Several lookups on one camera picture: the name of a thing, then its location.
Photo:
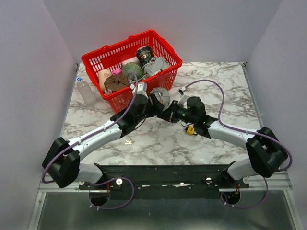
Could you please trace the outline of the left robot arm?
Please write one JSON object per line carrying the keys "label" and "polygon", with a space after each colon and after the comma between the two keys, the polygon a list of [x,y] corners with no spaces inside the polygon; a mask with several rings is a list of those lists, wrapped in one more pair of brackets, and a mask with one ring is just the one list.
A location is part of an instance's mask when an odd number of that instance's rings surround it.
{"label": "left robot arm", "polygon": [[169,106],[170,98],[161,93],[149,96],[136,94],[129,106],[113,115],[99,128],[77,138],[57,138],[51,145],[42,166],[42,182],[46,174],[58,187],[64,188],[73,182],[89,182],[95,189],[106,185],[106,177],[99,165],[83,164],[81,161],[103,145],[120,139],[136,129],[144,119],[162,113]]}

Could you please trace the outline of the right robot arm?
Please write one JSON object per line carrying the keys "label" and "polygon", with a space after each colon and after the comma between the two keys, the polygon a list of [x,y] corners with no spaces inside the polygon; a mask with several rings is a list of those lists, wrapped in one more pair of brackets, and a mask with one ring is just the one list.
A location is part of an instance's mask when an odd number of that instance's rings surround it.
{"label": "right robot arm", "polygon": [[287,152],[277,143],[276,136],[269,128],[245,132],[240,132],[238,128],[230,129],[221,125],[217,118],[207,115],[204,103],[196,96],[187,99],[186,107],[173,101],[167,109],[158,112],[157,117],[172,123],[190,123],[202,137],[226,141],[247,151],[248,158],[235,161],[224,169],[221,183],[227,188],[248,176],[269,178],[288,158]]}

